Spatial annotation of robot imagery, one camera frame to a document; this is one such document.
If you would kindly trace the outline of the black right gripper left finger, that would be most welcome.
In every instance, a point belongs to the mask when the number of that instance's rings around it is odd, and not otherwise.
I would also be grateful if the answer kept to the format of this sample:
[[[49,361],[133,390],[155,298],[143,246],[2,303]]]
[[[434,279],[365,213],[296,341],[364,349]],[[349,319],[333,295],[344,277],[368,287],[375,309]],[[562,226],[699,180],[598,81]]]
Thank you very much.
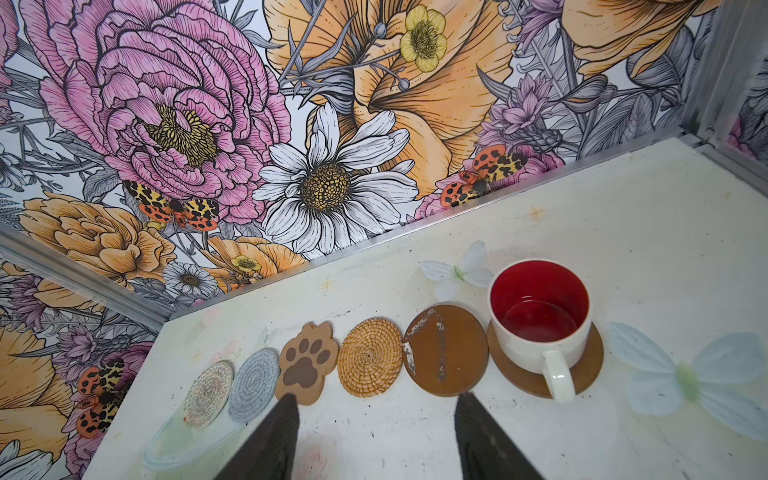
[[[215,480],[290,479],[299,426],[296,397],[286,394],[216,475]]]

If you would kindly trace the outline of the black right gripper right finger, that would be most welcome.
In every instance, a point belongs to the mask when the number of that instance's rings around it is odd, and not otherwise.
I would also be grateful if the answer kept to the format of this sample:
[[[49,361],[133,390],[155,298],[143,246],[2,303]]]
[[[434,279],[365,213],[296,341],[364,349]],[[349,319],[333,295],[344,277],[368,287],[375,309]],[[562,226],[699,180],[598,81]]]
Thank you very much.
[[[464,479],[543,479],[473,393],[458,397],[454,426]]]

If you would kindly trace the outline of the grey woven round coaster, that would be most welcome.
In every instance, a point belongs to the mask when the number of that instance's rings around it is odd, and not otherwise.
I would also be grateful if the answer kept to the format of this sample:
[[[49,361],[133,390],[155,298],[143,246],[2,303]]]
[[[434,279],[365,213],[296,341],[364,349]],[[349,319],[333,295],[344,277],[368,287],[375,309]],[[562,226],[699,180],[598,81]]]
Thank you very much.
[[[274,349],[263,348],[247,358],[230,389],[230,419],[240,424],[256,419],[274,396],[279,375],[279,356]]]

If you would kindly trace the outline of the multicolour woven round coaster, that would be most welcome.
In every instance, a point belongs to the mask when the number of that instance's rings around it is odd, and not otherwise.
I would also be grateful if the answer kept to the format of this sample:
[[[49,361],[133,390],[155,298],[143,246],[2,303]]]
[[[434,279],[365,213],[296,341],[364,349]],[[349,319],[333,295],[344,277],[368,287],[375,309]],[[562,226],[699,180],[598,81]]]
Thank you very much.
[[[234,368],[219,361],[206,368],[192,383],[182,404],[183,421],[194,429],[211,424],[224,408],[234,380]]]

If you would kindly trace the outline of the cork paw print coaster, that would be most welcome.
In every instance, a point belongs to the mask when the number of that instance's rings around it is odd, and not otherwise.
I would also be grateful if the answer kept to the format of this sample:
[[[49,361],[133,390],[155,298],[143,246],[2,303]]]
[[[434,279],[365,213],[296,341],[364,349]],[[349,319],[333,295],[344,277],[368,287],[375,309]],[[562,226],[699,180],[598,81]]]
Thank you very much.
[[[329,321],[306,323],[280,353],[276,399],[290,394],[298,405],[314,404],[322,394],[325,378],[335,370],[339,351]]]

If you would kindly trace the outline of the scratched brown wooden round coaster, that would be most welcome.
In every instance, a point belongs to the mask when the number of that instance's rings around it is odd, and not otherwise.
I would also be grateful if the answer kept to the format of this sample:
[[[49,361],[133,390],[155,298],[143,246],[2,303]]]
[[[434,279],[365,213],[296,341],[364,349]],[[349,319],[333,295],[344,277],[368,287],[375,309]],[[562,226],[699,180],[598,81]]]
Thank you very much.
[[[459,396],[483,377],[488,340],[471,312],[438,304],[418,314],[407,327],[402,358],[406,372],[420,388],[440,397]]]

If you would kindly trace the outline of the plain brown wooden round coaster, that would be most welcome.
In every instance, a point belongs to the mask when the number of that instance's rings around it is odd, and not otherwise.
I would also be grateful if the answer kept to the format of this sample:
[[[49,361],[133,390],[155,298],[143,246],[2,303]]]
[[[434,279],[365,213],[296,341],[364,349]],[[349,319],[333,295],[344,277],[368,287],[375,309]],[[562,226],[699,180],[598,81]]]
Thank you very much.
[[[517,366],[505,355],[492,322],[489,323],[486,334],[490,356],[509,382],[533,396],[552,399],[544,376]],[[603,361],[603,340],[598,329],[592,326],[581,359],[570,369],[576,394],[584,393],[597,380]]]

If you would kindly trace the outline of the woven rattan round coaster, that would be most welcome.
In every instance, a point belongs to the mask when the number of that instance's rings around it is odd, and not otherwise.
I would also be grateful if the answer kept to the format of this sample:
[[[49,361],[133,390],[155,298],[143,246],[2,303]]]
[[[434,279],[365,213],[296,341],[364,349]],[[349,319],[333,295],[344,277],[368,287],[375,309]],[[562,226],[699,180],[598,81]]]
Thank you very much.
[[[402,368],[402,333],[391,320],[367,319],[345,337],[337,373],[341,385],[351,395],[369,398],[386,392]]]

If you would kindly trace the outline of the red inside white mug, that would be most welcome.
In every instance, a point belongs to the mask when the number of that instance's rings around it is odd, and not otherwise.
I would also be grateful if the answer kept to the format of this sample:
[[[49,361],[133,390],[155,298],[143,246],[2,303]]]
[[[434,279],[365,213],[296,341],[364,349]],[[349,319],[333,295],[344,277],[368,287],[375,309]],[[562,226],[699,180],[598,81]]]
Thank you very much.
[[[582,358],[592,327],[590,294],[579,276],[552,260],[520,260],[493,278],[488,306],[505,356],[540,375],[555,402],[574,401],[571,368]]]

